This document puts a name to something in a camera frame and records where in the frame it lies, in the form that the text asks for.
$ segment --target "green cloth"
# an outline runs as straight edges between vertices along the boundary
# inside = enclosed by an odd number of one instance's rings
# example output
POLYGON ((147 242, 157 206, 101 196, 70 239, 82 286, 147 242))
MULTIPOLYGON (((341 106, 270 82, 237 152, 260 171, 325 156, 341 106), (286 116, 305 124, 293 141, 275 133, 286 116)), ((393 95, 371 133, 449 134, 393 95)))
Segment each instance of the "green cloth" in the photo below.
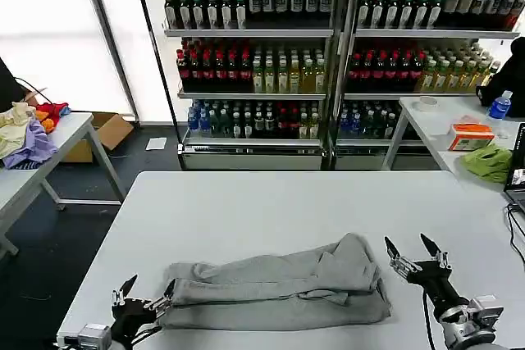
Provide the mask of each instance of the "green cloth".
POLYGON ((494 143, 461 157, 464 167, 483 180, 504 184, 510 168, 510 150, 494 143))

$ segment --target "laptop screen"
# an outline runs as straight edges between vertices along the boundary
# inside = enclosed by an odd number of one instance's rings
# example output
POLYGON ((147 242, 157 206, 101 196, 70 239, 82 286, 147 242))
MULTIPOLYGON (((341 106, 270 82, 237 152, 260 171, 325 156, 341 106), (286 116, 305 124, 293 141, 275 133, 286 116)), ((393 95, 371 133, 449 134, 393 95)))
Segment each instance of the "laptop screen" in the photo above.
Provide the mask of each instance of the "laptop screen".
POLYGON ((525 189, 525 123, 519 126, 505 190, 525 189))

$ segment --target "yellow clothing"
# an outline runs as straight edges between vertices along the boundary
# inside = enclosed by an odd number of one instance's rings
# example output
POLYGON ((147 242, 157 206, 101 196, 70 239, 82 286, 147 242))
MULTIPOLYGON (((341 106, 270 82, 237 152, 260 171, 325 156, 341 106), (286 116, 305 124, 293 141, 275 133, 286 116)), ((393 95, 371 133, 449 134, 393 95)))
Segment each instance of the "yellow clothing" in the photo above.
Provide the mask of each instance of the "yellow clothing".
POLYGON ((0 159, 22 148, 25 130, 35 108, 27 102, 14 102, 11 110, 0 113, 0 159))

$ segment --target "tissue box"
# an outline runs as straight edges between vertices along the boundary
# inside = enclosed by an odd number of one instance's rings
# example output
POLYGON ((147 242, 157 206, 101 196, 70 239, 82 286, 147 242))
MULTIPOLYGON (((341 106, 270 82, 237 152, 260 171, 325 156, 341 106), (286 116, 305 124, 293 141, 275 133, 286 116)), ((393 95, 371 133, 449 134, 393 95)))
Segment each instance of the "tissue box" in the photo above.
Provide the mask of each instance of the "tissue box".
POLYGON ((495 136, 489 126, 476 123, 452 125, 447 137, 449 151, 475 151, 486 147, 495 136))

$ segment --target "gray fabric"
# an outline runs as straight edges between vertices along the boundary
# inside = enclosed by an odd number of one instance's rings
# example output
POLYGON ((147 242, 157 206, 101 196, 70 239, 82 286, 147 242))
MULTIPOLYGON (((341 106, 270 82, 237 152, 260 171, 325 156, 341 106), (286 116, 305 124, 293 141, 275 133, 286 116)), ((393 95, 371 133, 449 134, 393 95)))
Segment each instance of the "gray fabric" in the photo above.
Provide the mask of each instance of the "gray fabric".
POLYGON ((379 269, 355 234, 282 257, 176 263, 167 268, 166 285, 173 279, 174 307, 160 320, 171 329, 310 330, 390 315, 377 291, 379 269))

